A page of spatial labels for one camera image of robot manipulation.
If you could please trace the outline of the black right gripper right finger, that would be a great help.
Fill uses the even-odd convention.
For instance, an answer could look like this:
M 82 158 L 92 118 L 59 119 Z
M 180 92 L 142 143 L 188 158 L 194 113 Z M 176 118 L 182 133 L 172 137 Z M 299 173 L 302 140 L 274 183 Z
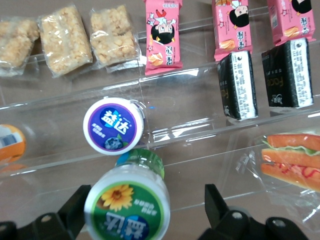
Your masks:
M 307 240 L 308 237 L 291 220 L 269 217 L 265 223 L 239 209 L 230 209 L 214 184 L 204 187 L 204 207 L 210 228 L 200 240 Z

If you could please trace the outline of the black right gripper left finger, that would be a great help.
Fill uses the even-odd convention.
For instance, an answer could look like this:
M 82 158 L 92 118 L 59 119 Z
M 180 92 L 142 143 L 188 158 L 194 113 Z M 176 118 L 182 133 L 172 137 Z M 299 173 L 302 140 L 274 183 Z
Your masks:
M 57 212 L 47 212 L 18 228 L 13 221 L 0 223 L 2 240 L 74 240 L 85 224 L 84 206 L 91 190 L 81 185 Z

